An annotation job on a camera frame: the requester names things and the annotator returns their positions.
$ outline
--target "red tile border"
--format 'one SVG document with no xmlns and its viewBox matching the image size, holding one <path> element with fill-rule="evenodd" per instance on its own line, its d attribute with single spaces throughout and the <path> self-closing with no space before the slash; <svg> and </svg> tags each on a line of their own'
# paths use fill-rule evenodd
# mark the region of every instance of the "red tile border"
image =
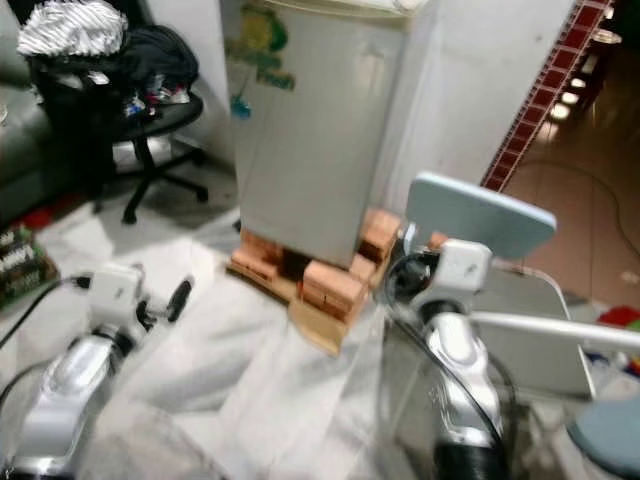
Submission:
<svg viewBox="0 0 640 480">
<path fill-rule="evenodd" d="M 511 167 L 518 163 L 519 159 L 520 155 L 511 152 L 502 152 L 499 157 L 499 162 L 497 162 L 496 165 L 505 166 L 511 169 Z"/>
<path fill-rule="evenodd" d="M 573 65 L 576 57 L 578 56 L 577 52 L 565 50 L 563 48 L 559 49 L 553 59 L 553 66 L 557 68 L 562 68 L 564 70 L 568 70 Z"/>
<path fill-rule="evenodd" d="M 517 128 L 513 129 L 513 136 L 518 138 L 531 138 L 535 131 L 535 126 L 521 123 L 517 126 Z"/>
<path fill-rule="evenodd" d="M 507 143 L 506 150 L 511 150 L 512 152 L 521 152 L 525 149 L 528 142 L 528 138 L 523 140 L 521 138 L 513 137 L 511 138 L 509 143 Z"/>
<path fill-rule="evenodd" d="M 489 190 L 495 190 L 496 192 L 500 191 L 502 188 L 502 182 L 504 178 L 491 178 L 489 181 L 485 182 L 484 187 Z"/>
<path fill-rule="evenodd" d="M 522 120 L 525 120 L 527 122 L 531 122 L 537 125 L 540 121 L 542 121 L 545 113 L 546 113 L 546 109 L 543 110 L 541 108 L 530 106 L 525 110 L 524 114 L 522 115 Z"/>
<path fill-rule="evenodd" d="M 544 77 L 544 80 L 542 81 L 542 84 L 545 87 L 550 87 L 550 88 L 560 88 L 562 86 L 562 84 L 564 83 L 565 78 L 567 78 L 567 70 L 564 71 L 559 71 L 559 70 L 549 70 L 547 72 L 547 74 Z"/>
<path fill-rule="evenodd" d="M 539 105 L 542 108 L 546 108 L 551 102 L 553 102 L 554 97 L 554 92 L 550 92 L 549 90 L 538 90 L 531 99 L 531 103 L 533 105 Z"/>
<path fill-rule="evenodd" d="M 610 0 L 576 0 L 563 32 L 487 170 L 482 183 L 486 188 L 500 191 L 511 177 L 551 104 L 578 64 L 609 3 Z"/>
<path fill-rule="evenodd" d="M 561 45 L 565 45 L 570 48 L 582 49 L 587 39 L 590 37 L 590 32 L 587 30 L 576 30 L 572 28 L 567 32 L 567 35 L 562 40 Z"/>
<path fill-rule="evenodd" d="M 602 8 L 584 6 L 578 16 L 576 17 L 575 24 L 581 27 L 587 27 L 588 29 L 594 28 L 595 24 L 600 20 L 602 15 Z"/>
</svg>

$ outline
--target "striped fabric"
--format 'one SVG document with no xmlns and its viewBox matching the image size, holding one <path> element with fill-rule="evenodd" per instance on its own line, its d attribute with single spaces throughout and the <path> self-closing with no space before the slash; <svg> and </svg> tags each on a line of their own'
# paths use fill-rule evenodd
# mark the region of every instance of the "striped fabric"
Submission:
<svg viewBox="0 0 640 480">
<path fill-rule="evenodd" d="M 36 5 L 18 35 L 22 55 L 110 55 L 120 50 L 126 17 L 102 0 Z"/>
</svg>

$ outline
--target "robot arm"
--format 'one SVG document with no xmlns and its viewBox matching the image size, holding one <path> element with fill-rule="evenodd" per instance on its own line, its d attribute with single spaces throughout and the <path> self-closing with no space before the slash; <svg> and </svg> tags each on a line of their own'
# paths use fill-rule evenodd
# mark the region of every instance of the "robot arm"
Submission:
<svg viewBox="0 0 640 480">
<path fill-rule="evenodd" d="M 140 269 L 117 265 L 93 275 L 92 330 L 45 368 L 18 438 L 3 452 L 2 478 L 75 478 L 124 359 L 156 322 L 177 320 L 192 288 L 192 280 L 183 281 L 167 308 L 153 312 L 143 297 L 143 278 Z"/>
<path fill-rule="evenodd" d="M 397 325 L 439 367 L 429 379 L 438 412 L 432 428 L 439 480 L 509 478 L 500 403 L 487 375 L 489 355 L 469 321 L 491 258 L 484 245 L 447 240 L 439 253 L 401 259 L 388 276 L 395 282 L 393 292 L 387 290 L 390 302 L 399 307 L 393 297 L 402 297 L 408 303 L 394 309 L 402 312 Z"/>
</svg>

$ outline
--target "office chair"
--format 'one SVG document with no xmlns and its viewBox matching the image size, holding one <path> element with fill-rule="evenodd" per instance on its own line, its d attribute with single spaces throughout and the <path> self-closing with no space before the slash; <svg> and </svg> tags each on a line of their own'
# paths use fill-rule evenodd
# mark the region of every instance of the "office chair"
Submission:
<svg viewBox="0 0 640 480">
<path fill-rule="evenodd" d="M 34 6 L 41 2 L 31 0 L 9 0 L 14 15 L 23 25 L 27 22 Z M 136 0 L 109 0 L 114 8 L 127 16 L 129 27 L 144 25 L 145 16 Z M 142 201 L 151 183 L 165 180 L 175 186 L 195 193 L 198 202 L 206 202 L 207 188 L 169 173 L 172 168 L 186 162 L 200 165 L 204 162 L 202 150 L 193 148 L 186 154 L 162 165 L 156 164 L 149 150 L 148 139 L 172 133 L 195 121 L 203 111 L 203 102 L 194 93 L 189 93 L 189 102 L 183 104 L 160 105 L 157 114 L 145 123 L 125 122 L 122 119 L 117 86 L 96 87 L 90 92 L 82 92 L 62 85 L 51 76 L 41 62 L 31 60 L 30 71 L 33 83 L 43 98 L 43 107 L 53 128 L 66 137 L 73 147 L 76 166 L 86 182 L 90 197 L 95 201 L 96 210 L 105 183 L 121 179 L 140 178 L 134 194 L 125 207 L 122 222 L 135 224 L 136 208 Z M 136 171 L 116 171 L 112 145 L 130 141 L 136 158 L 142 168 Z"/>
</svg>

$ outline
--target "black bag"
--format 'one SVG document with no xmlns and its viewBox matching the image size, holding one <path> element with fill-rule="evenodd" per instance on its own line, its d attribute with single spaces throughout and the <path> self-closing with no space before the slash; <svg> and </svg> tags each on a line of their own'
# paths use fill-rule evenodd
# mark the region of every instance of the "black bag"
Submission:
<svg viewBox="0 0 640 480">
<path fill-rule="evenodd" d="M 172 90 L 188 90 L 198 77 L 195 55 L 168 27 L 150 25 L 131 30 L 119 57 L 121 73 L 140 89 L 153 84 L 158 74 L 164 76 L 163 85 Z"/>
</svg>

